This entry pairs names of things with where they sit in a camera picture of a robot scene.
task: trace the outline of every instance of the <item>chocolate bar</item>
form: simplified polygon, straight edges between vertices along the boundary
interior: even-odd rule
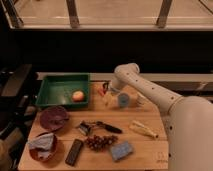
[[[72,144],[72,147],[67,155],[67,158],[65,160],[65,162],[68,164],[68,165],[71,165],[71,166],[74,166],[75,163],[76,163],[76,160],[78,158],[78,155],[81,151],[81,148],[83,147],[83,141],[79,140],[79,139],[75,139],[73,144]]]

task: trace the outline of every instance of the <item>green tray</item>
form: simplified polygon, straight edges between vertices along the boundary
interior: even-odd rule
[[[81,90],[85,99],[82,102],[73,102],[73,92]],[[86,107],[90,99],[90,75],[72,74],[60,76],[46,76],[41,84],[36,105],[41,108],[49,106]]]

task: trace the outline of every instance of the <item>wooden table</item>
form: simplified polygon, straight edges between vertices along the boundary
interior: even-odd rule
[[[103,97],[98,93],[101,82],[91,83],[91,98],[87,108],[69,111],[70,120],[66,125],[56,132],[59,139],[59,146],[56,154],[48,162],[40,163],[33,160],[29,155],[28,146],[25,146],[18,170],[20,171],[45,171],[45,170],[164,170],[168,168],[168,141],[163,127],[158,108],[148,100],[144,100],[142,106],[137,105],[137,92],[133,88],[126,86],[123,92],[130,96],[128,108],[119,108],[117,98],[114,97],[108,106],[103,102]],[[39,124],[38,112],[32,125],[28,139],[31,140],[38,134],[45,132]],[[134,148],[134,152],[128,157],[114,162],[108,150],[94,152],[86,146],[83,148],[78,162],[74,167],[65,164],[66,156],[73,143],[78,138],[86,137],[75,128],[82,120],[103,121],[115,125],[123,130],[123,134],[118,135],[118,142],[128,141]],[[149,126],[154,132],[159,134],[159,138],[154,140],[148,136],[140,135],[131,131],[128,126],[132,120],[139,120]],[[111,135],[104,129],[93,131],[93,135]]]

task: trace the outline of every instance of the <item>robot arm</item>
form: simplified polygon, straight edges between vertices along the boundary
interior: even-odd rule
[[[119,65],[109,90],[134,87],[171,116],[169,171],[213,170],[213,105],[206,99],[183,97],[139,76],[137,64]]]
[[[134,87],[150,101],[155,103],[165,112],[169,112],[171,106],[183,96],[161,87],[139,76],[139,67],[135,63],[119,65],[115,68],[115,78],[110,82],[109,88],[113,92],[119,92],[126,84]]]

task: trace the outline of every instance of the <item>grapes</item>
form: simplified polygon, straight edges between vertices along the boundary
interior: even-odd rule
[[[103,137],[94,135],[93,137],[88,137],[86,140],[84,140],[84,143],[91,150],[101,151],[101,150],[108,148],[110,145],[112,145],[117,140],[118,140],[118,137],[114,136],[114,135],[103,136]]]

